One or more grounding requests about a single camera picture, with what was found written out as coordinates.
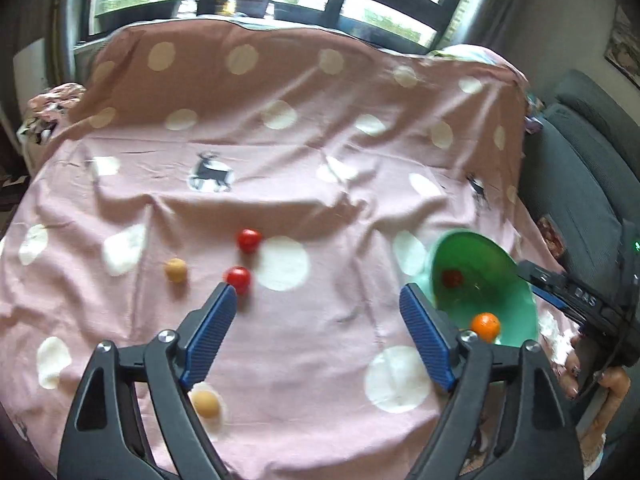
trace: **green bowl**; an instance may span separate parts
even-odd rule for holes
[[[462,272],[462,285],[444,286],[442,271],[448,269]],[[489,238],[466,230],[445,233],[415,281],[460,329],[469,328],[477,314],[491,312],[500,320],[496,344],[519,347],[527,339],[538,339],[538,311],[529,283],[518,277],[516,263]]]

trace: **pink blanket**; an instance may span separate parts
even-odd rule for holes
[[[121,31],[4,240],[9,416],[55,471],[95,345],[176,327],[244,264],[252,290],[198,386],[222,402],[206,430],[223,461],[240,479],[404,478],[446,402],[398,310],[430,244],[471,228],[558,268],[517,198],[524,84],[506,65],[312,28]],[[243,228],[266,239],[251,259],[236,248]],[[184,286],[164,276],[173,257],[188,264]]]

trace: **wall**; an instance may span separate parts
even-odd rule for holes
[[[640,124],[640,89],[604,58],[615,0],[527,0],[500,53],[543,100],[570,68],[598,83]]]

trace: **yellow ball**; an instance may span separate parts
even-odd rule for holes
[[[187,263],[180,258],[171,258],[164,264],[164,273],[170,282],[182,283],[187,279]]]
[[[202,418],[214,418],[220,414],[220,401],[216,394],[207,390],[199,390],[191,394],[193,409]]]

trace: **metal bolt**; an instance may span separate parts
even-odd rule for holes
[[[465,343],[472,343],[473,341],[478,341],[478,334],[473,330],[465,330],[460,334],[460,339]]]
[[[540,352],[542,350],[542,346],[540,346],[539,343],[536,343],[535,341],[532,341],[532,340],[525,341],[524,348],[525,350],[533,353]]]
[[[106,354],[109,350],[111,350],[111,347],[113,347],[113,345],[109,341],[100,341],[96,349],[98,352],[103,352]]]
[[[175,339],[175,332],[173,330],[162,330],[158,334],[158,339],[163,343],[170,343]]]

